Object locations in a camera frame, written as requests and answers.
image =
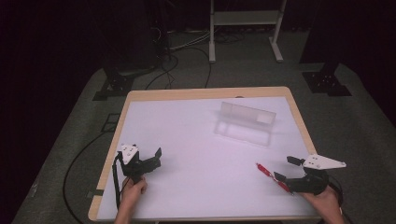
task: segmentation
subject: dark background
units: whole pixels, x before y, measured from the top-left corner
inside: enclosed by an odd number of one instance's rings
[[[276,0],[264,2],[216,1],[216,8],[279,6]],[[161,20],[154,0],[145,5],[140,0],[0,4],[0,221],[7,223],[91,75],[108,61],[153,65],[162,52],[152,44],[148,26],[158,26]],[[169,30],[208,28],[209,1],[173,0],[165,5]],[[289,0],[282,30],[311,28],[301,63],[335,58],[347,65],[395,124],[394,13],[391,1]]]

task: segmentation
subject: wire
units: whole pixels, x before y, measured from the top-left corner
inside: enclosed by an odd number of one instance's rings
[[[217,38],[215,38],[215,41],[217,44],[231,45],[245,39],[245,35],[243,32],[239,33],[239,35],[241,35],[241,37],[231,34],[219,34]]]
[[[175,50],[175,49],[186,48],[186,47],[188,47],[188,46],[197,44],[197,43],[199,43],[199,42],[202,42],[202,41],[208,39],[208,38],[209,38],[209,35],[210,35],[210,32],[206,32],[206,34],[204,34],[204,35],[202,35],[202,36],[200,36],[200,37],[198,37],[198,38],[195,38],[195,39],[193,39],[192,41],[190,41],[190,42],[188,42],[188,43],[186,43],[186,44],[184,44],[184,45],[172,47],[172,48],[169,48],[169,49],[170,49],[170,50]]]
[[[337,188],[338,188],[338,190],[337,189],[335,189],[336,191],[339,191],[338,193],[340,194],[339,195],[339,197],[340,197],[340,199],[339,199],[339,203],[340,203],[340,206],[341,206],[341,204],[343,203],[343,201],[344,201],[344,192],[343,192],[343,188],[342,188],[342,186],[341,186],[341,184],[340,184],[340,182],[334,177],[334,176],[332,176],[332,175],[329,175],[329,177],[332,179],[332,180],[334,180],[336,183],[337,183]],[[346,220],[350,223],[350,224],[354,224],[354,222],[352,221],[352,219],[350,218],[350,216],[347,214],[347,212],[343,209],[343,216],[346,218]]]
[[[200,36],[208,32],[208,30],[184,30],[180,31],[183,34]]]
[[[159,40],[161,39],[162,32],[161,32],[161,30],[158,29],[157,27],[151,27],[150,29],[151,29],[151,30],[156,30],[156,31],[158,31],[159,36],[158,36],[157,40],[152,40],[152,41],[154,41],[155,43],[157,43],[157,41],[159,41]]]
[[[120,193],[122,193],[123,189],[125,189],[125,186],[128,184],[129,180],[131,180],[131,177],[128,176],[128,180],[126,181],[124,186],[122,186],[122,189],[121,189]]]
[[[207,78],[206,78],[206,83],[205,83],[205,89],[206,89],[206,88],[207,88],[207,84],[208,84],[209,79],[210,79],[210,75],[211,75],[211,73],[212,73],[212,64],[209,62],[209,55],[207,55],[207,53],[206,53],[204,50],[198,49],[198,48],[190,47],[190,48],[184,48],[184,49],[195,49],[195,50],[199,50],[199,51],[201,51],[201,52],[206,56],[206,58],[207,58],[207,63],[208,63],[208,65],[209,65],[209,72],[208,72],[208,75],[207,75]]]
[[[177,58],[175,55],[172,55],[172,54],[170,55],[170,57],[176,59],[175,65],[172,66],[169,70],[166,70],[165,72],[159,74],[159,75],[156,76],[154,79],[152,79],[152,80],[150,81],[150,83],[146,86],[145,90],[148,90],[148,89],[149,89],[149,86],[150,86],[155,80],[157,80],[159,77],[161,77],[161,76],[163,76],[163,75],[165,75],[165,74],[168,74],[170,71],[172,71],[173,69],[175,69],[175,68],[177,67],[177,65],[178,65],[178,58]]]
[[[95,142],[97,139],[99,139],[102,135],[104,135],[105,133],[108,132],[101,132],[99,135],[97,135],[95,138],[93,138],[91,140],[91,142],[89,142],[78,154],[77,156],[73,159],[72,163],[70,163],[66,174],[64,175],[64,185],[62,187],[62,195],[64,197],[64,204],[66,205],[67,210],[69,211],[70,215],[72,215],[72,217],[78,222],[78,223],[83,223],[81,220],[78,219],[78,217],[76,216],[76,214],[73,212],[72,208],[70,207],[69,202],[67,201],[66,198],[66,182],[67,182],[67,177],[69,176],[70,170],[73,167],[73,164],[76,162],[76,160],[78,159],[78,157],[93,143]]]
[[[166,71],[166,75],[168,76],[168,84],[166,84],[165,89],[167,89],[169,86],[169,90],[172,90],[172,83],[175,81],[175,78],[168,71]]]
[[[131,77],[131,78],[135,78],[135,77],[139,77],[139,76],[143,76],[146,74],[150,74],[152,72],[154,72],[156,69],[158,68],[158,64],[153,65],[152,67],[143,70],[143,71],[138,71],[138,72],[134,72],[134,73],[127,73],[126,75],[122,75],[123,77]]]

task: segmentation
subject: floor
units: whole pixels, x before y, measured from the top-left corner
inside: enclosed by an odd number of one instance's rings
[[[318,154],[347,163],[331,170],[344,189],[344,210],[355,223],[392,223],[396,201],[396,131],[359,76],[344,65],[335,74],[352,96],[312,93],[303,76],[322,64],[299,64],[308,32],[281,32],[278,45],[284,57],[277,63],[268,37],[271,32],[235,34],[238,40],[216,45],[217,61],[208,63],[207,42],[196,49],[174,52],[163,67],[137,77],[132,90],[286,86],[290,88]],[[172,34],[178,46],[197,34]],[[101,130],[109,114],[121,112],[125,97],[93,101],[106,80],[102,69],[92,74],[65,123],[14,223],[92,223],[88,211],[113,133]],[[71,211],[67,209],[63,192]],[[283,220],[316,223],[317,220]]]

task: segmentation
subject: hand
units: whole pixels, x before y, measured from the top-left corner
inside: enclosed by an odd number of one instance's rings
[[[136,209],[140,195],[145,193],[148,187],[146,178],[143,176],[137,184],[134,184],[134,181],[131,178],[126,177],[122,182],[122,185],[124,187],[121,193],[119,212],[117,213],[114,223],[129,223],[130,218]]]
[[[327,186],[319,195],[314,195],[312,193],[300,194],[317,209],[326,223],[344,224],[340,205],[338,204],[338,195],[334,189]]]

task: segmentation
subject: transparent acrylic stand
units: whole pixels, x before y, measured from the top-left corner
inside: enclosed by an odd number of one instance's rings
[[[268,147],[276,113],[223,102],[215,133]]]

